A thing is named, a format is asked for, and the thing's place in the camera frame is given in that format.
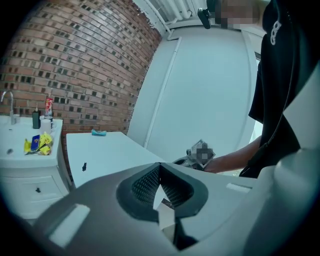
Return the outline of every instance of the white pipe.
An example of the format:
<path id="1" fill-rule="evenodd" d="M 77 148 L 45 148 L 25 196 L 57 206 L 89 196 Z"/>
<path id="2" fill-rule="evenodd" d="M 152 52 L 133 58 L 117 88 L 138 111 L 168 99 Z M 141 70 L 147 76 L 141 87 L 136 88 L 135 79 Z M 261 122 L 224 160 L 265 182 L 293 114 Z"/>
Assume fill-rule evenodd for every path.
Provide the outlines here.
<path id="1" fill-rule="evenodd" d="M 149 0 L 144 0 L 148 6 L 150 6 L 150 8 L 154 11 L 155 15 L 159 18 L 159 20 L 161 21 L 161 23 L 163 24 L 164 28 L 166 31 L 169 32 L 169 34 L 171 35 L 171 31 L 170 28 L 166 25 L 166 22 L 164 20 L 164 18 L 162 18 L 161 14 L 158 12 L 158 10 L 155 8 L 155 6 L 150 3 Z"/>
<path id="2" fill-rule="evenodd" d="M 165 24 L 170 25 L 170 24 L 175 24 L 178 21 L 178 18 L 175 18 L 174 20 L 168 21 Z"/>
<path id="3" fill-rule="evenodd" d="M 149 140 L 150 140 L 152 129 L 153 129 L 155 121 L 156 121 L 156 116 L 158 114 L 160 103 L 161 103 L 162 97 L 164 95 L 164 92 L 165 92 L 165 89 L 166 89 L 166 86 L 167 86 L 167 82 L 168 82 L 172 67 L 173 67 L 173 65 L 175 63 L 176 55 L 177 55 L 177 52 L 178 52 L 178 49 L 179 49 L 179 46 L 180 46 L 180 43 L 181 43 L 181 40 L 182 40 L 181 36 L 180 37 L 171 38 L 173 32 L 174 32 L 174 29 L 172 30 L 172 33 L 169 35 L 167 40 L 171 41 L 171 40 L 178 39 L 178 42 L 176 43 L 175 49 L 173 51 L 173 54 L 172 54 L 168 69 L 167 69 L 167 71 L 165 73 L 165 76 L 164 76 L 164 80 L 163 80 L 163 83 L 162 83 L 162 86 L 161 86 L 161 89 L 160 89 L 160 93 L 159 93 L 158 99 L 157 99 L 155 107 L 154 107 L 154 111 L 153 111 L 153 115 L 152 115 L 151 122 L 150 122 L 150 125 L 149 125 L 149 129 L 148 129 L 148 132 L 146 134 L 146 138 L 145 138 L 144 145 L 143 145 L 144 148 L 148 147 L 148 143 L 149 143 Z"/>
<path id="4" fill-rule="evenodd" d="M 181 21 L 183 18 L 182 18 L 182 16 L 181 16 L 181 14 L 180 14 L 180 12 L 179 12 L 179 10 L 178 10 L 178 7 L 176 6 L 174 0 L 168 0 L 167 2 L 168 2 L 168 4 L 170 5 L 172 11 L 174 12 L 174 15 L 177 17 L 177 19 L 178 19 L 179 21 Z"/>
<path id="5" fill-rule="evenodd" d="M 186 6 L 185 6 L 185 3 L 184 3 L 184 0 L 177 0 L 178 4 L 179 4 L 179 7 L 180 7 L 180 10 L 182 12 L 182 16 L 185 18 L 185 19 L 189 19 L 190 16 L 191 16 L 191 13 L 192 11 L 190 10 L 187 10 Z"/>

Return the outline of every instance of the white wall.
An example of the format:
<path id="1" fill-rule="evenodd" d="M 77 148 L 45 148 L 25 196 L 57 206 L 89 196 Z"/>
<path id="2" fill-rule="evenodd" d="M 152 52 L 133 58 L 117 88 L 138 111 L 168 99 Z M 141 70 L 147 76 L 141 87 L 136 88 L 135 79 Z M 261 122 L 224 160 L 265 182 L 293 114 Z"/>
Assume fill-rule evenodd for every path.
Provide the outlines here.
<path id="1" fill-rule="evenodd" d="M 147 149 L 172 162 L 199 139 L 217 156 L 245 146 L 255 125 L 248 112 L 257 75 L 249 38 L 239 31 L 203 27 L 180 28 L 174 36 L 182 42 Z M 161 42 L 134 108 L 127 135 L 141 145 L 176 43 Z"/>

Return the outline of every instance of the brick wall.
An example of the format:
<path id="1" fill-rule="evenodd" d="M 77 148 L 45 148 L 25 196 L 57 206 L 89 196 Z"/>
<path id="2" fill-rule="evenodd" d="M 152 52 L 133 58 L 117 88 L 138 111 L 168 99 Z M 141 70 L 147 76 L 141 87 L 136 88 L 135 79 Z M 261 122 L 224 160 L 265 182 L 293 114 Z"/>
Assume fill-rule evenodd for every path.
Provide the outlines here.
<path id="1" fill-rule="evenodd" d="M 1 59 L 0 90 L 15 113 L 31 116 L 53 97 L 66 134 L 128 131 L 137 97 L 161 40 L 131 0 L 49 0 L 26 17 Z M 0 104 L 8 114 L 10 100 Z"/>

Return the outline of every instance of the black bottle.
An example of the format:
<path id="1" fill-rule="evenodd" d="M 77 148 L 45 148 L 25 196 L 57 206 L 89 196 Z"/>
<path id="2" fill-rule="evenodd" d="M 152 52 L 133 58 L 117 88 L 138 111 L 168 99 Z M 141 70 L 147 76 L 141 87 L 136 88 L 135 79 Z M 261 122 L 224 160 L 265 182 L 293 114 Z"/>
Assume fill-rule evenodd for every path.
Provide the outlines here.
<path id="1" fill-rule="evenodd" d="M 39 129 L 41 126 L 40 123 L 40 110 L 38 110 L 38 103 L 36 104 L 35 111 L 32 112 L 32 127 L 33 129 Z"/>

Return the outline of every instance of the white cup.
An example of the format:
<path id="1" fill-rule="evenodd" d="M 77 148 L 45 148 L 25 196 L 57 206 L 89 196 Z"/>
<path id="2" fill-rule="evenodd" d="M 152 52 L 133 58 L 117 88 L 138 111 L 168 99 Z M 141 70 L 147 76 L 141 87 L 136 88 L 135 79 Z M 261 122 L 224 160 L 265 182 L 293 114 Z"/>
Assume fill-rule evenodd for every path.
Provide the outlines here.
<path id="1" fill-rule="evenodd" d="M 50 134 L 51 133 L 51 121 L 49 119 L 42 119 L 40 130 L 41 130 L 41 134 L 44 134 L 45 132 L 47 134 Z"/>

